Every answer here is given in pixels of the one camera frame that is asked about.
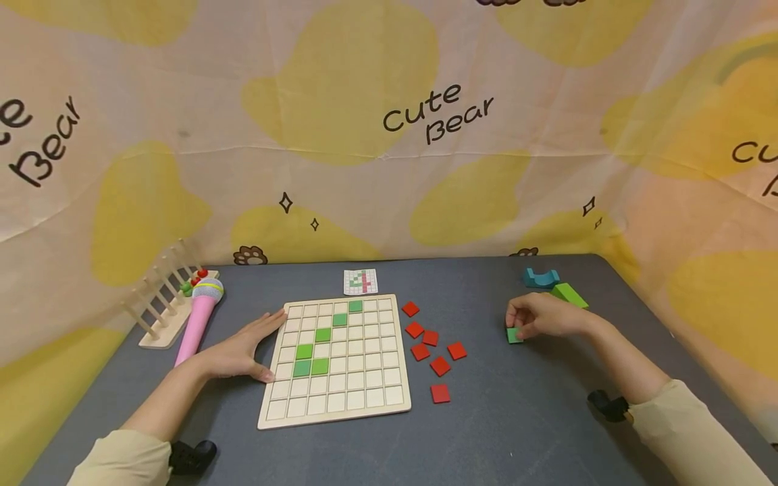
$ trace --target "microphone head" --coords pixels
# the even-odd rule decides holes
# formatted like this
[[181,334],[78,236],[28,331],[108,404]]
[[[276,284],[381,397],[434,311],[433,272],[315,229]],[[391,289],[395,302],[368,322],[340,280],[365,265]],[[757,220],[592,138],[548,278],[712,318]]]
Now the microphone head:
[[201,295],[207,295],[218,302],[224,295],[224,286],[215,278],[203,278],[192,290],[192,298]]

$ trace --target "left hand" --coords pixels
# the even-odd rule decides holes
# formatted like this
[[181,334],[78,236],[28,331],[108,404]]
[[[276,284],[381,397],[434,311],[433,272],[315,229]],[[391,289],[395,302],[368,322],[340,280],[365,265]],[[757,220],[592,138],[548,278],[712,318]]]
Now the left hand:
[[286,322],[284,309],[262,317],[246,325],[232,337],[207,348],[187,360],[191,365],[203,368],[208,378],[230,378],[249,375],[263,383],[275,378],[273,372],[254,360],[259,341],[269,336]]

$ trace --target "right hand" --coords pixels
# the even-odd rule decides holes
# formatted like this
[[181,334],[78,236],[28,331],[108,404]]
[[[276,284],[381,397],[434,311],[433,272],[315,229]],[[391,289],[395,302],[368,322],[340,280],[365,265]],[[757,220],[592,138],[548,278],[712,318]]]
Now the right hand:
[[519,327],[517,337],[528,339],[538,334],[578,334],[599,319],[595,314],[551,294],[532,292],[508,302],[505,325]]

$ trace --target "grid board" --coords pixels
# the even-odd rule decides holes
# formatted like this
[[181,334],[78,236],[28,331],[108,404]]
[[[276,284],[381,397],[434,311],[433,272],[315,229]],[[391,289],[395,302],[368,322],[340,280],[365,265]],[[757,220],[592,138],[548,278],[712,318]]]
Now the grid board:
[[257,428],[289,427],[411,409],[397,298],[289,302]]

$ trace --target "hand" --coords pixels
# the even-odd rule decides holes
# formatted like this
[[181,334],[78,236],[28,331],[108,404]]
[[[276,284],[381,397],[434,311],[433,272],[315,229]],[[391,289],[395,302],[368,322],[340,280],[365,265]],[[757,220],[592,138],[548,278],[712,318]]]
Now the hand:
[[252,378],[270,383],[275,378],[273,372],[254,360],[257,344],[286,322],[284,309],[272,316],[265,313],[249,323],[237,334],[189,358],[185,363],[199,365],[208,378],[229,378],[249,375]]
[[599,319],[595,314],[551,294],[532,292],[508,302],[505,325],[520,327],[517,337],[527,339],[538,334],[578,334]]

